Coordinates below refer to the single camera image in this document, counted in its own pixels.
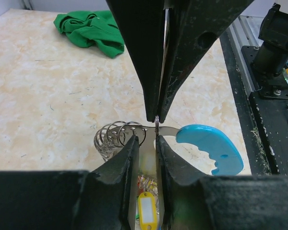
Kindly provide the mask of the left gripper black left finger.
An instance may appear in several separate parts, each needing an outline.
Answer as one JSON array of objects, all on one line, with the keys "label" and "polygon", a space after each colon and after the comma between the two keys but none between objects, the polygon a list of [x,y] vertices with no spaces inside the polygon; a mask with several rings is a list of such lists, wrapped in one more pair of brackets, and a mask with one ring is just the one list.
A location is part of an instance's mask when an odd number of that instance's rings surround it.
[{"label": "left gripper black left finger", "polygon": [[119,153],[93,172],[95,230],[134,229],[138,168],[139,139],[132,135]]}]

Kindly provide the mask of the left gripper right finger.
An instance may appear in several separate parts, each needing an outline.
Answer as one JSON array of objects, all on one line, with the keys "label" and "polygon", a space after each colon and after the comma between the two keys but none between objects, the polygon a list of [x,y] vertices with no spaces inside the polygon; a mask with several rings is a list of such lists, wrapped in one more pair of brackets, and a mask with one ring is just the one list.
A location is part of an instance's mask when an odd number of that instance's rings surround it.
[{"label": "left gripper right finger", "polygon": [[179,156],[161,135],[156,137],[156,169],[161,229],[209,229],[199,182],[205,174]]}]

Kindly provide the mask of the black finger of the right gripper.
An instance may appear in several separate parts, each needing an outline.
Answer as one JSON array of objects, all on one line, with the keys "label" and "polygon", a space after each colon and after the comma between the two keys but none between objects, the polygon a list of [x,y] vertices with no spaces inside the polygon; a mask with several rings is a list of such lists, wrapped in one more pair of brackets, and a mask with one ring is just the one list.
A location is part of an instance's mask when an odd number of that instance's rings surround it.
[{"label": "black finger of the right gripper", "polygon": [[175,0],[168,12],[166,55],[157,115],[163,123],[175,95],[213,43],[250,0]]}]

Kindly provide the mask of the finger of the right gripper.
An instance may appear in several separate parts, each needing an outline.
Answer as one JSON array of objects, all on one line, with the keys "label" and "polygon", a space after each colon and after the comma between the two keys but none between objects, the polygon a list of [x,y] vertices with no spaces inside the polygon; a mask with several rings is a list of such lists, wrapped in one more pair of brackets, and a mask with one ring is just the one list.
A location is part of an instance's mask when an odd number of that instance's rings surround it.
[{"label": "finger of the right gripper", "polygon": [[163,62],[165,10],[162,0],[108,0],[144,95],[146,119],[157,114]]}]

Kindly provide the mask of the large metal keyring with keys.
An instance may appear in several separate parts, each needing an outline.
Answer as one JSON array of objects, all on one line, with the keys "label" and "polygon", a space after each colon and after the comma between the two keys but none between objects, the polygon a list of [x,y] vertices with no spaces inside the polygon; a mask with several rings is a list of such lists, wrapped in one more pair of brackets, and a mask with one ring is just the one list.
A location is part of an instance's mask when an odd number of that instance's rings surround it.
[{"label": "large metal keyring with keys", "polygon": [[242,157],[232,141],[219,129],[191,124],[181,128],[144,126],[138,122],[115,121],[104,125],[94,136],[94,146],[104,161],[110,160],[132,135],[139,138],[139,196],[148,195],[155,206],[149,215],[159,216],[155,165],[156,133],[192,166],[208,175],[237,175],[243,168]]}]

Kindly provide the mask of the green cloth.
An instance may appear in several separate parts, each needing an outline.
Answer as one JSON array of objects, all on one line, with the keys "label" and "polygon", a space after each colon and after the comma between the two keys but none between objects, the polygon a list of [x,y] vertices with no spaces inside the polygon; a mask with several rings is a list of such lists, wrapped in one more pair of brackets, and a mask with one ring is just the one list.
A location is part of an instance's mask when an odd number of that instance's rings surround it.
[{"label": "green cloth", "polygon": [[109,58],[124,53],[124,40],[111,11],[72,11],[58,14],[53,23],[77,47],[96,46]]}]

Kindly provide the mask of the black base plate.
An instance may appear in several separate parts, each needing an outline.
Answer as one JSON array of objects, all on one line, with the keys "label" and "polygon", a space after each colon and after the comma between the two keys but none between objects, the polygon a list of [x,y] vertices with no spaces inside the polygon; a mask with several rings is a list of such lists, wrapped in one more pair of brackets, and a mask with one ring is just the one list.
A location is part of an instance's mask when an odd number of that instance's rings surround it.
[{"label": "black base plate", "polygon": [[288,175],[288,101],[247,93],[229,31],[220,43],[252,174]]}]

